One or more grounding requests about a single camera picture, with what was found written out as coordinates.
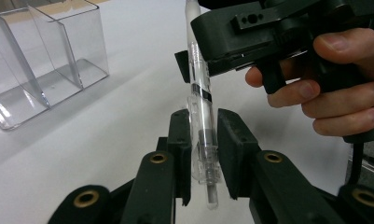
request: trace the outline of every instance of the brass screw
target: brass screw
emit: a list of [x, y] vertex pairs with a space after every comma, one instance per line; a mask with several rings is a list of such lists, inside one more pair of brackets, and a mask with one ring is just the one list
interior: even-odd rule
[[84, 208], [93, 205], [99, 200], [99, 193], [94, 189], [85, 190], [74, 199], [74, 206]]
[[352, 195], [358, 202], [374, 207], [374, 193], [369, 190], [354, 189]]
[[264, 158], [265, 158], [265, 160], [267, 160], [269, 162], [275, 162], [275, 163], [283, 161], [283, 158], [279, 154], [273, 153], [273, 152], [266, 153], [264, 155]]
[[157, 153], [157, 154], [152, 155], [149, 160], [152, 163], [159, 164], [159, 163], [166, 162], [167, 161], [167, 156], [162, 154], [162, 153]]

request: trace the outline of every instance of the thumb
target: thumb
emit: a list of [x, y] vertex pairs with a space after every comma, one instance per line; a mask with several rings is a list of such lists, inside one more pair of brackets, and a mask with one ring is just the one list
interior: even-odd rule
[[374, 31], [356, 28], [340, 33], [319, 35], [313, 46], [318, 55], [332, 63], [355, 63], [374, 77]]

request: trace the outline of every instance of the finger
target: finger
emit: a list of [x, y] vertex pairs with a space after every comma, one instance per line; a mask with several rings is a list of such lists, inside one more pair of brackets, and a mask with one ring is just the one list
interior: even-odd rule
[[333, 63], [355, 63], [363, 70], [374, 71], [374, 31], [356, 28], [340, 33], [319, 35], [315, 51]]
[[374, 106], [374, 82], [324, 93], [302, 105], [309, 118], [322, 119], [352, 114]]
[[[285, 80], [303, 77], [306, 68], [306, 66], [302, 65], [305, 64], [304, 61], [305, 57], [302, 55], [280, 61], [280, 67], [282, 68]], [[262, 73], [256, 67], [252, 67], [245, 74], [245, 81], [252, 87], [261, 87], [263, 85]]]
[[314, 80], [306, 79], [290, 83], [268, 95], [268, 103], [272, 107], [299, 105], [310, 101], [320, 94], [320, 86]]
[[347, 136], [374, 128], [374, 107], [341, 117], [316, 119], [314, 130], [325, 136]]

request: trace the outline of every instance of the clear plastic pen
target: clear plastic pen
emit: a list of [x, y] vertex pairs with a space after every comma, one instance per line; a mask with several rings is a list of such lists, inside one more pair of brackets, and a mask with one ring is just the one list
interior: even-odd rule
[[191, 117], [191, 136], [196, 155], [195, 175], [200, 184], [206, 186], [207, 206], [216, 209], [218, 198], [216, 183], [219, 181], [219, 165], [216, 150], [216, 134], [213, 120], [210, 77], [206, 61], [202, 58], [190, 22], [200, 16], [201, 7], [197, 0], [187, 0], [187, 46], [189, 58], [189, 75], [192, 94], [188, 98]]

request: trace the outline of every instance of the clear acrylic container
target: clear acrylic container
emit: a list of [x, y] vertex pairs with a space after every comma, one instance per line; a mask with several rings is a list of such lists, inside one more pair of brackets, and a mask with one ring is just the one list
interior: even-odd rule
[[16, 1], [0, 11], [0, 127], [13, 129], [108, 76], [97, 6]]

